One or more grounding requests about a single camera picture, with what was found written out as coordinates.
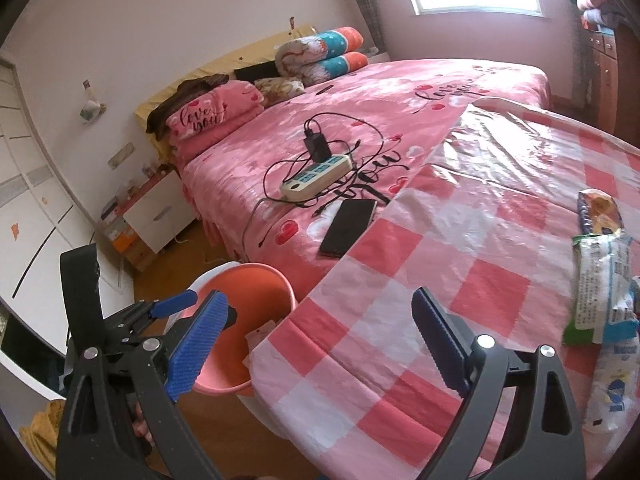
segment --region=blue gripper pad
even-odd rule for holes
[[[414,292],[411,311],[444,383],[464,398],[471,390],[465,370],[467,354],[449,324],[449,316],[423,288]]]
[[[151,316],[156,319],[169,317],[171,314],[180,312],[185,308],[193,306],[198,301],[198,295],[188,288],[177,296],[172,296],[167,300],[158,301],[151,309]]]
[[[226,296],[212,291],[193,315],[191,325],[169,357],[166,392],[174,401],[190,392],[228,316]]]

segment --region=brown cloth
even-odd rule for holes
[[[175,94],[160,103],[158,108],[155,108],[146,118],[146,132],[154,134],[157,140],[161,140],[169,131],[166,126],[166,120],[172,114],[175,114],[189,101],[228,81],[229,76],[227,74],[214,74],[181,82]]]
[[[20,428],[20,439],[52,476],[56,475],[58,430],[64,409],[63,399],[52,400],[44,412],[33,416],[28,428]]]

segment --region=electric cord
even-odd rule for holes
[[[340,188],[344,188],[345,191],[351,189],[351,186],[354,185],[356,179],[358,178],[358,176],[360,174],[360,171],[363,170],[363,168],[366,167],[368,164],[370,164],[377,156],[379,156],[381,153],[383,153],[383,149],[384,149],[384,145],[385,145],[385,137],[382,134],[382,132],[380,132],[380,130],[377,127],[375,127],[373,124],[371,124],[371,123],[369,123],[369,122],[367,122],[367,121],[365,121],[363,119],[359,119],[357,117],[350,116],[348,114],[343,114],[343,113],[340,113],[340,112],[319,112],[317,114],[314,114],[310,118],[305,120],[304,125],[303,125],[303,128],[304,128],[305,132],[306,131],[311,131],[311,127],[310,126],[313,123],[318,128],[318,132],[322,133],[322,126],[320,125],[318,120],[316,120],[316,118],[320,117],[320,116],[327,116],[327,115],[344,117],[344,118],[347,118],[347,119],[351,119],[353,121],[361,122],[362,124],[366,124],[369,128],[374,130],[380,136],[380,146],[379,146],[379,148],[377,149],[376,153],[374,153],[373,155],[364,156],[361,159],[360,164],[356,165],[356,163],[355,163],[355,161],[353,159],[353,152],[361,145],[361,141],[360,140],[357,140],[353,147],[351,147],[351,145],[346,140],[342,140],[342,139],[329,140],[328,144],[335,144],[335,143],[339,142],[339,143],[343,144],[346,147],[347,151],[346,151],[345,155],[347,155],[351,159],[352,168],[351,168],[351,170],[349,172],[347,172],[347,174],[345,174],[343,177],[338,179],[334,184],[332,184],[331,186],[328,186],[326,189],[324,189],[321,192],[317,193],[314,197],[312,197],[312,198],[310,198],[308,200],[299,201],[299,202],[292,201],[292,200],[283,200],[281,198],[276,198],[276,197],[270,196],[267,193],[266,181],[267,181],[267,176],[268,176],[269,172],[273,168],[275,168],[276,166],[279,166],[281,164],[286,164],[287,162],[290,163],[290,167],[289,167],[289,170],[287,171],[286,176],[282,180],[282,182],[286,182],[287,180],[295,178],[302,171],[304,171],[306,169],[306,167],[309,165],[309,163],[312,161],[311,156],[308,156],[306,159],[303,159],[303,157],[305,155],[308,155],[308,151],[300,153],[295,158],[288,158],[288,159],[285,159],[285,160],[278,160],[277,162],[274,162],[273,164],[271,164],[267,168],[267,170],[264,172],[264,176],[262,178],[262,192],[264,193],[264,197],[261,198],[260,200],[258,200],[258,202],[255,204],[254,208],[252,209],[251,213],[249,214],[249,218],[247,219],[247,222],[246,222],[244,228],[242,229],[241,247],[242,247],[242,252],[244,254],[244,257],[248,261],[249,261],[249,257],[248,257],[248,255],[246,253],[246,248],[245,248],[246,233],[249,230],[249,227],[251,225],[252,219],[255,216],[256,211],[258,210],[258,208],[260,207],[260,205],[262,203],[264,203],[266,201],[269,201],[269,202],[275,202],[275,203],[290,204],[292,206],[303,207],[303,208],[313,207],[313,206],[318,204],[318,202],[320,201],[321,198],[325,197],[326,195],[328,195],[328,194],[330,194],[332,192],[337,191]],[[294,168],[296,167],[297,164],[302,164],[302,165],[298,168],[297,171],[294,172]],[[326,203],[322,204],[318,209],[316,209],[313,212],[312,218],[320,215],[322,213],[322,211],[324,211],[325,208],[327,208],[327,206],[329,206],[330,204],[332,204],[333,202],[338,200],[341,196],[342,196],[341,194],[336,194],[334,197],[332,197],[332,199],[330,199]],[[272,227],[273,226],[269,227],[269,229],[265,233],[263,239],[260,241],[258,246],[260,246],[260,247],[262,246],[264,240],[268,236],[268,234],[271,231]]]

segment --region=yellow cloth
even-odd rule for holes
[[[64,409],[63,399],[52,400],[44,412],[34,415],[28,428],[20,428],[20,438],[24,445],[53,476],[56,475],[58,430]]]
[[[276,52],[281,44],[287,43],[287,41],[295,40],[296,38],[304,38],[305,36],[311,36],[315,34],[316,30],[310,25],[303,25],[287,32],[280,32],[270,38],[256,41],[238,50],[234,50],[225,56],[219,57],[206,65],[189,72],[184,75],[183,78],[174,81],[171,85],[167,86],[163,90],[159,91],[153,97],[147,101],[138,105],[134,115],[136,121],[146,132],[146,118],[151,111],[156,108],[160,103],[171,97],[172,94],[178,88],[178,85],[186,79],[195,79],[197,77],[204,77],[213,74],[229,74],[231,78],[234,78],[234,70],[238,68],[244,68],[247,66],[256,65],[259,63],[265,63],[267,61],[273,61],[275,59]],[[146,138],[158,151],[158,155],[162,162],[171,161],[171,146],[167,139],[158,141],[153,134],[146,134]]]

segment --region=wall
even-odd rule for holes
[[[52,160],[98,218],[155,156],[135,107],[189,70],[286,30],[290,16],[319,30],[367,30],[355,0],[31,0],[0,56],[16,65]],[[78,117],[85,79],[108,106],[89,126]],[[129,141],[136,151],[111,170],[108,159]]]
[[[544,18],[496,12],[416,16],[410,0],[378,0],[392,59],[466,58],[522,63],[548,75],[553,94],[570,98],[569,0],[539,0]]]

